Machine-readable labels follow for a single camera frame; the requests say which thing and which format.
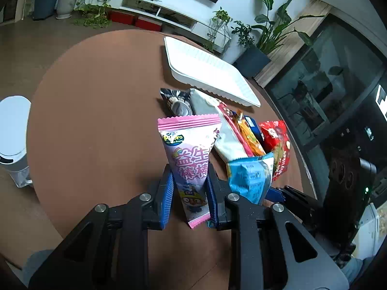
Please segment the dark blue snack packet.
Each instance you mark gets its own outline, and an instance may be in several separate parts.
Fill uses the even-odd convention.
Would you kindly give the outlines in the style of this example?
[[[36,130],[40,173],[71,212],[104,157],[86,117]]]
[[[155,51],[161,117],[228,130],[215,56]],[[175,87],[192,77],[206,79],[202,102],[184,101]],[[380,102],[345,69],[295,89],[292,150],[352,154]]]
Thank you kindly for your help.
[[[247,115],[245,115],[244,117],[245,117],[245,120],[246,120],[247,124],[249,125],[252,133],[256,137],[256,139],[258,139],[259,143],[261,145],[263,145],[264,136],[259,128],[259,125],[256,123],[254,118],[251,118],[250,116],[247,116]]]

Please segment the pink Pororo snack bag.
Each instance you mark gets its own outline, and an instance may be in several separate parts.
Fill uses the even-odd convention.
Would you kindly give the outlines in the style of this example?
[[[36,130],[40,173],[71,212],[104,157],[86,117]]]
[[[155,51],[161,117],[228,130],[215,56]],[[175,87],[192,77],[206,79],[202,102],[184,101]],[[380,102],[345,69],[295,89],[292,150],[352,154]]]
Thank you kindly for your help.
[[[159,118],[157,129],[190,228],[210,219],[205,182],[222,123],[217,114]]]

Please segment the white plastic tray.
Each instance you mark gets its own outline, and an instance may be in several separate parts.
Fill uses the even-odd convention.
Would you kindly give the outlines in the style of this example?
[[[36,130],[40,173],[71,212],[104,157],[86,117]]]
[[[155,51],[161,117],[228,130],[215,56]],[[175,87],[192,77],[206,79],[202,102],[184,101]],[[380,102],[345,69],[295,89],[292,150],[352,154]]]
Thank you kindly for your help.
[[[171,73],[179,82],[245,107],[261,106],[246,79],[229,63],[173,37],[164,37],[164,44]]]

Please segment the silver dark snack packet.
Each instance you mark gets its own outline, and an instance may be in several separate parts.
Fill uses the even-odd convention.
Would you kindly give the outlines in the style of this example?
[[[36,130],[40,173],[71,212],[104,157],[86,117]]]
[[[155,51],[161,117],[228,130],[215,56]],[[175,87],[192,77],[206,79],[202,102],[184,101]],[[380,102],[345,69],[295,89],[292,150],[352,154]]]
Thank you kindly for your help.
[[[190,91],[161,88],[159,93],[174,116],[194,115],[190,102]]]

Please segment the right red storage box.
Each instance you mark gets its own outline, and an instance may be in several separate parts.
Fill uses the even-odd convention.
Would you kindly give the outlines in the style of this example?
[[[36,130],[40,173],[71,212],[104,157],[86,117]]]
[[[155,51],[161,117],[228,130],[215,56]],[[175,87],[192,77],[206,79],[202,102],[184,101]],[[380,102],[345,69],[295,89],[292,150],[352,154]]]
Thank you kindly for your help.
[[[162,22],[148,18],[145,16],[138,16],[134,21],[134,25],[138,28],[149,30],[149,31],[161,31]]]

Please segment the trailing vine plant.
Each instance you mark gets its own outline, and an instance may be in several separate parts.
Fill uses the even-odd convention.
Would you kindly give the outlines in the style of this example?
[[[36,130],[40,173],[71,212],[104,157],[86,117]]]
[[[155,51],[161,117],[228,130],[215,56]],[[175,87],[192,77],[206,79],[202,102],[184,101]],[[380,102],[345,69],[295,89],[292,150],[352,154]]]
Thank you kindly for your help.
[[[217,11],[213,11],[213,13],[214,16],[208,24],[207,40],[203,46],[213,54],[223,54],[231,42],[228,25],[232,23],[233,18],[222,7]]]

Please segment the white red snack packet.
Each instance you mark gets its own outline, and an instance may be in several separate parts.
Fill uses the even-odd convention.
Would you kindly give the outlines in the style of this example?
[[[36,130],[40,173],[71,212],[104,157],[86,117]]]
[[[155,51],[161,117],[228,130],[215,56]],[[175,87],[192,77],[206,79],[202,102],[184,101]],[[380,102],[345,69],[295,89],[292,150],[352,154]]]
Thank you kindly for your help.
[[[190,103],[196,115],[217,114],[220,117],[215,149],[225,163],[254,156],[234,123],[232,111],[223,101],[191,88]]]

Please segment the orange snack stick packet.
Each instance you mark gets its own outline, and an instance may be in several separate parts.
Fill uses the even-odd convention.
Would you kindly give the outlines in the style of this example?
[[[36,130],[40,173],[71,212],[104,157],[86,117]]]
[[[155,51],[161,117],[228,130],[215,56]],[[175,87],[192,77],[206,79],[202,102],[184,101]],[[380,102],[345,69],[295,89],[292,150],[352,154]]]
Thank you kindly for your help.
[[[249,146],[251,152],[254,154],[254,156],[263,156],[266,154],[265,150],[263,149],[262,145],[258,141],[258,139],[255,137],[253,131],[250,129],[250,126],[248,125],[247,121],[245,120],[243,112],[238,109],[236,111],[236,126],[239,129],[239,132],[242,136],[242,138],[245,140],[247,145]]]

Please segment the left red storage box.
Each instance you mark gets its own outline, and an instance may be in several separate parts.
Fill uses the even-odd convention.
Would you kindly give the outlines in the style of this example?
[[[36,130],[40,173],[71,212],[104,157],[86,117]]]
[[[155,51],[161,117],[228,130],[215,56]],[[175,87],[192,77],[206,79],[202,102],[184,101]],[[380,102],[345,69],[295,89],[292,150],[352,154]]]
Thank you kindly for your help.
[[[117,22],[120,24],[133,25],[135,22],[135,15],[131,13],[122,13],[120,11],[110,11],[109,19],[112,22]]]

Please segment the white trash bin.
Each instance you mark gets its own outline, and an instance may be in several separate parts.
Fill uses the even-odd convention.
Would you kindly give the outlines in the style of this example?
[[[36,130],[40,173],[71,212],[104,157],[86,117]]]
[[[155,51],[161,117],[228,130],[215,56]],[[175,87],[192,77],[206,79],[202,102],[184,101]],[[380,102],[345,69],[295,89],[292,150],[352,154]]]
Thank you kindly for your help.
[[[24,96],[9,96],[0,107],[1,167],[18,188],[33,187],[26,148],[31,102]]]

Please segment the red chocolate snack bag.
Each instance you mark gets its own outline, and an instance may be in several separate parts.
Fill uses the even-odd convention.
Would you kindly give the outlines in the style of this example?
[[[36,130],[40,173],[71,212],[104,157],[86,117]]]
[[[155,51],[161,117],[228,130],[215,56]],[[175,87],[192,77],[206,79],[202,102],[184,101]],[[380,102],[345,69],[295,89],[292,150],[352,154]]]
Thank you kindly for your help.
[[[275,181],[287,171],[290,162],[290,139],[284,121],[265,121],[258,123],[263,135],[263,148],[274,156],[272,179]]]

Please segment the red storage box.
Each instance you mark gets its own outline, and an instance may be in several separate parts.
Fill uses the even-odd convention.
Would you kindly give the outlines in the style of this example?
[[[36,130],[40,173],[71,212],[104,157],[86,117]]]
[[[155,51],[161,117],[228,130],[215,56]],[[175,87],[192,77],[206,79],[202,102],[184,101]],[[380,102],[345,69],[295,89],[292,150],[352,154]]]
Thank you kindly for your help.
[[[162,22],[148,18],[145,16],[138,16],[134,21],[134,25],[138,28],[149,30],[149,31],[161,31]]]
[[[133,25],[135,22],[135,15],[131,13],[122,13],[120,11],[110,11],[109,19],[112,22],[117,22],[120,24]]]

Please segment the tall plant blue pot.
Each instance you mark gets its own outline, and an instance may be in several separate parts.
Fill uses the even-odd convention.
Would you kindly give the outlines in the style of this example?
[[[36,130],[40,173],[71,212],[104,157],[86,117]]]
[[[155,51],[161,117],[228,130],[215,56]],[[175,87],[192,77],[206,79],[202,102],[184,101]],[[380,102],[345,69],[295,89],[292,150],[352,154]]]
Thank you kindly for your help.
[[[322,18],[323,15],[301,15],[293,20],[287,8],[293,0],[287,0],[282,4],[273,18],[269,17],[273,10],[274,0],[260,0],[266,8],[265,13],[255,16],[254,25],[244,24],[240,20],[234,22],[235,26],[231,33],[238,36],[238,45],[245,48],[245,51],[233,63],[233,66],[245,78],[253,78],[266,67],[271,59],[269,55],[275,50],[284,46],[285,39],[291,33],[295,33],[308,46],[313,42],[310,36],[293,25],[301,20],[309,18]]]

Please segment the light blue snack packet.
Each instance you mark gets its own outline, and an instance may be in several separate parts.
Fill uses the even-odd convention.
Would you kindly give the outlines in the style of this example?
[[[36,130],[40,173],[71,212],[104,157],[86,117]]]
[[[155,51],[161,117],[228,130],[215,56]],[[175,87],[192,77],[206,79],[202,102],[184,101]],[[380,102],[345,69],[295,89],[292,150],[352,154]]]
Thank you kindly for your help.
[[[273,153],[230,161],[226,169],[231,192],[261,205],[272,183]]]

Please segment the white TV cabinet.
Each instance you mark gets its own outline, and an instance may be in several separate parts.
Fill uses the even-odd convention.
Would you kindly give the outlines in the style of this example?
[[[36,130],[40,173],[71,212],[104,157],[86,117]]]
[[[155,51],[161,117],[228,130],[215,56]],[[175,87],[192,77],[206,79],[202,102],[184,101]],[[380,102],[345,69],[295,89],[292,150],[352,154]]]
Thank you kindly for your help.
[[[197,43],[204,44],[207,40],[208,22],[201,22],[192,16],[155,0],[108,0],[108,3],[121,11],[129,11],[137,15],[152,18],[174,29],[174,32]]]

